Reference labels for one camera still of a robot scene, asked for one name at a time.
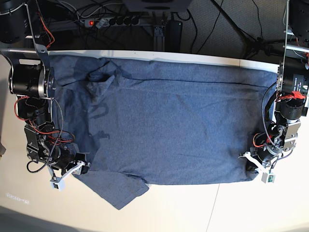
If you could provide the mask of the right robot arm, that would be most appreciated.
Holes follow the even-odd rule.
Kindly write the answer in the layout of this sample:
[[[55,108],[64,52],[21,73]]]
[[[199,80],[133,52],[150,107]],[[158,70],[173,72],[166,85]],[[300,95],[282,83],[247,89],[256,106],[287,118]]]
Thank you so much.
[[[87,173],[86,156],[72,151],[74,136],[52,119],[55,100],[54,68],[48,48],[55,37],[48,29],[36,0],[3,0],[0,3],[0,53],[11,70],[10,93],[17,99],[15,116],[25,122],[27,156],[30,163],[41,163],[54,173]]]

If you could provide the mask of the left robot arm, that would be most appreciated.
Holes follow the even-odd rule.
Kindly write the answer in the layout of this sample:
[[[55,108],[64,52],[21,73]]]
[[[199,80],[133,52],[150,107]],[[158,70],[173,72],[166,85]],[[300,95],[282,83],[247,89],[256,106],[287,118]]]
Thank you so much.
[[[301,117],[309,110],[309,2],[288,0],[283,21],[283,60],[277,80],[263,95],[263,130],[253,136],[246,171],[274,180],[278,161],[290,156],[298,140]]]

